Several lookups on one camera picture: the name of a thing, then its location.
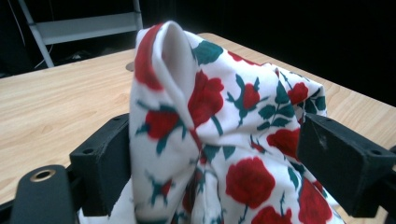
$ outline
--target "floral fabric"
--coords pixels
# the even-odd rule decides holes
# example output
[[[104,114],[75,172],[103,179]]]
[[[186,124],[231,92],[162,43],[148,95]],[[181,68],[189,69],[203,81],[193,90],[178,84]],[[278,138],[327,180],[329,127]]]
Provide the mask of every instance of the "floral fabric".
[[[323,87],[174,22],[140,31],[130,150],[138,223],[344,223],[296,158]]]

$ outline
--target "black plastic bracket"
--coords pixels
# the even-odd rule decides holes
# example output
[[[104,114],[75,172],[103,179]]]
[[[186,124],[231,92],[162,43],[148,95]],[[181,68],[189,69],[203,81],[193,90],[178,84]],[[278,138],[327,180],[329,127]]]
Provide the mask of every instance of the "black plastic bracket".
[[[70,154],[71,170],[83,180],[87,217],[110,216],[131,178],[128,114],[111,119]]]
[[[12,207],[12,224],[72,224],[75,217],[67,172],[63,166],[40,167],[20,180]]]
[[[396,155],[333,119],[307,114],[298,158],[353,217],[396,216]]]

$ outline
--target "wooden table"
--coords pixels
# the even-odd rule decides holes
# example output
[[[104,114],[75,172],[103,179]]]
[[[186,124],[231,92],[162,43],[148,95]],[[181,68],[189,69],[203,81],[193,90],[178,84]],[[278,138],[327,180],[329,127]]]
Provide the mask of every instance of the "wooden table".
[[[328,115],[384,148],[396,145],[396,108],[212,34],[201,37],[255,63],[274,63],[324,85]],[[35,168],[69,165],[69,153],[117,115],[128,113],[134,50],[0,79],[0,203]],[[383,223],[348,217],[346,223]]]

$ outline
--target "metal shelf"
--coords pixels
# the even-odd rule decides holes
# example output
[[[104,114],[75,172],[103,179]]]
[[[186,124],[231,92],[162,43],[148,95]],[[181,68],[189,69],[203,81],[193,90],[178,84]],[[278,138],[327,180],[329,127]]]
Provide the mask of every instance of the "metal shelf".
[[[132,32],[138,29],[136,13],[89,17],[36,24],[45,45],[58,44],[103,35]]]

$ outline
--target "black background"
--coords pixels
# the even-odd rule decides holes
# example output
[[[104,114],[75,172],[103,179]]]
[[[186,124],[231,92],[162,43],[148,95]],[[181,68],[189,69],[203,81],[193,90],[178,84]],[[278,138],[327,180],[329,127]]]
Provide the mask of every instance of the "black background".
[[[16,0],[0,0],[0,73],[35,68],[42,56]],[[35,21],[106,15],[133,10],[130,0],[26,0]],[[396,106],[396,15],[391,1],[142,0],[144,27],[167,21],[213,33],[319,77]],[[134,47],[135,32],[53,46],[55,64],[85,50],[87,57]]]

